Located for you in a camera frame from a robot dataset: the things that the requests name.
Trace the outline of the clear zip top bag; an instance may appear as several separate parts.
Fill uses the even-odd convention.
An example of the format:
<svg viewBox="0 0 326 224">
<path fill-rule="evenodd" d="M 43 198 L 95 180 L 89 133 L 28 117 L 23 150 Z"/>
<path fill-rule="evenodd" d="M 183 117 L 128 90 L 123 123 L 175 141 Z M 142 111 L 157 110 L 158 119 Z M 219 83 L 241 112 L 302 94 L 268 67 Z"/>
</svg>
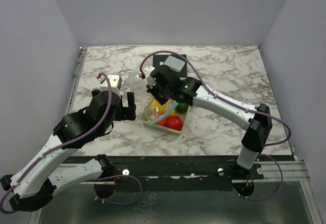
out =
<svg viewBox="0 0 326 224">
<path fill-rule="evenodd" d="M 127 79 L 127 85 L 134 92 L 135 103 L 139 107 L 140 119 L 146 121 L 150 126 L 165 126 L 168 117 L 176 114 L 175 108 L 178 105 L 174 100 L 168 100 L 161 105 L 150 93 L 146 92 L 146 80 L 138 76 L 138 72 L 131 72 Z"/>
</svg>

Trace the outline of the pale green plastic basket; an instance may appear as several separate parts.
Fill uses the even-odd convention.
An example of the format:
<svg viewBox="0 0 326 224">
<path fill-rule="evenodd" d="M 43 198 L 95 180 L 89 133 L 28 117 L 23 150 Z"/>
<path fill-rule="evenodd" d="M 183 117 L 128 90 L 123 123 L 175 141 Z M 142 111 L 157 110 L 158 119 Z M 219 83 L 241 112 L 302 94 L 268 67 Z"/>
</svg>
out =
<svg viewBox="0 0 326 224">
<path fill-rule="evenodd" d="M 186 123 L 189 105 L 168 100 L 161 105 L 154 98 L 145 105 L 141 121 L 145 127 L 180 135 Z"/>
</svg>

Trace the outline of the yellow lemon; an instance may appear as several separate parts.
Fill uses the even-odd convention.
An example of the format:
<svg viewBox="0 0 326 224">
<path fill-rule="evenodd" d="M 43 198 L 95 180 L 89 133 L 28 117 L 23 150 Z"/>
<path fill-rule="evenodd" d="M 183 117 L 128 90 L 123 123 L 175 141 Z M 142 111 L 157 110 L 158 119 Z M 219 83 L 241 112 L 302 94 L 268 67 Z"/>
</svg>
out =
<svg viewBox="0 0 326 224">
<path fill-rule="evenodd" d="M 153 114 L 161 113 L 164 110 L 164 106 L 162 106 L 154 98 L 150 100 L 148 107 L 149 107 L 149 111 Z"/>
</svg>

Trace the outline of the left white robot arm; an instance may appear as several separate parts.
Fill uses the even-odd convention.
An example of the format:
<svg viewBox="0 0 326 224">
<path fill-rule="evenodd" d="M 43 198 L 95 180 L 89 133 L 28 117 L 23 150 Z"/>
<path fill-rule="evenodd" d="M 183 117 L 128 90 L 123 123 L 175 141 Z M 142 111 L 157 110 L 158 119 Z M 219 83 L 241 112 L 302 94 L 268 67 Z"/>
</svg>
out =
<svg viewBox="0 0 326 224">
<path fill-rule="evenodd" d="M 128 105 L 123 106 L 119 93 L 108 90 L 92 91 L 90 104 L 77 112 L 66 114 L 54 128 L 44 147 L 15 175 L 1 177 L 11 210 L 34 212 L 47 205 L 64 189 L 88 180 L 108 180 L 115 176 L 115 167 L 104 154 L 75 167 L 71 171 L 55 172 L 58 166 L 87 143 L 110 134 L 114 121 L 133 121 L 136 118 L 134 93 L 127 92 Z"/>
</svg>

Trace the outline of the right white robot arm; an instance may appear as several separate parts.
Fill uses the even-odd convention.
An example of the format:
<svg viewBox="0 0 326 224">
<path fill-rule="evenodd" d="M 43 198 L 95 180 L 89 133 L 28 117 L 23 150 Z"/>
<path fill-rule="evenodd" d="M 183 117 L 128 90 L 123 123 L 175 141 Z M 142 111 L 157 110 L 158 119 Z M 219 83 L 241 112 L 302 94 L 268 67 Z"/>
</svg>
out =
<svg viewBox="0 0 326 224">
<path fill-rule="evenodd" d="M 241 179 L 252 173 L 252 166 L 265 147 L 273 127 L 267 105 L 262 103 L 256 107 L 241 103 L 212 91 L 198 79 L 181 79 L 176 71 L 166 65 L 157 68 L 147 66 L 141 75 L 147 81 L 147 92 L 161 105 L 173 100 L 179 104 L 203 108 L 228 119 L 244 130 L 242 148 L 234 166 L 234 173 Z"/>
</svg>

